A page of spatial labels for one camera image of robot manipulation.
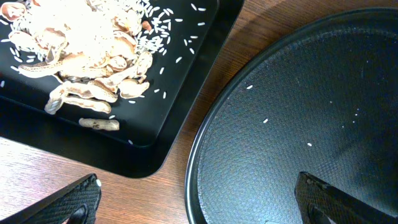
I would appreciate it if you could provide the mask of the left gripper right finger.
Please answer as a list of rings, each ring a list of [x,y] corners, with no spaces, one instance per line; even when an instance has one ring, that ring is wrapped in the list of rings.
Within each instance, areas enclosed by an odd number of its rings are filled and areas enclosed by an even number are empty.
[[[397,223],[388,215],[308,172],[300,172],[295,199],[304,223]]]

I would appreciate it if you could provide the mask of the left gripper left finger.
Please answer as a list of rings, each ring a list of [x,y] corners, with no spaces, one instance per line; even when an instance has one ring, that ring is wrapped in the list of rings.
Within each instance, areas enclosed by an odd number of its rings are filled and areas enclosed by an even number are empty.
[[[101,200],[101,182],[88,174],[1,223],[94,224]]]

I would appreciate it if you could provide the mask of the round black serving tray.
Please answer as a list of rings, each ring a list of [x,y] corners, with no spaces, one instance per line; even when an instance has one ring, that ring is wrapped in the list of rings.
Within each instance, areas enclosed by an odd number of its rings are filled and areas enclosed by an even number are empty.
[[[320,19],[254,57],[192,145],[190,223],[301,223],[308,172],[397,218],[397,9]]]

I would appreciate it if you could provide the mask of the peanut shells and rice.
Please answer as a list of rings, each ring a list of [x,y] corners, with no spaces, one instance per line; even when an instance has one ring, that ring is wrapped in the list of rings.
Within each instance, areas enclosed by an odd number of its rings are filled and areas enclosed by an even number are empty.
[[[119,131],[117,101],[151,88],[151,72],[186,70],[208,25],[206,8],[179,1],[2,1],[1,83],[16,100],[35,96],[45,113],[64,106],[105,114],[80,118]]]

